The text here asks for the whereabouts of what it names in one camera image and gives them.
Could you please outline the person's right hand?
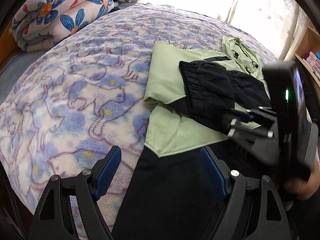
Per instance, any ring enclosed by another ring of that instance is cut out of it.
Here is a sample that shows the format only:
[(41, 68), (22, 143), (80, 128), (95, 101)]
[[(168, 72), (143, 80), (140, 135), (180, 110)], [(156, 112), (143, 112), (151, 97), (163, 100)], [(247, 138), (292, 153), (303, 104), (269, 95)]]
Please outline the person's right hand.
[(285, 184), (285, 189), (295, 194), (301, 200), (307, 200), (319, 188), (319, 161), (315, 159), (312, 172), (308, 182), (301, 179), (294, 179)]

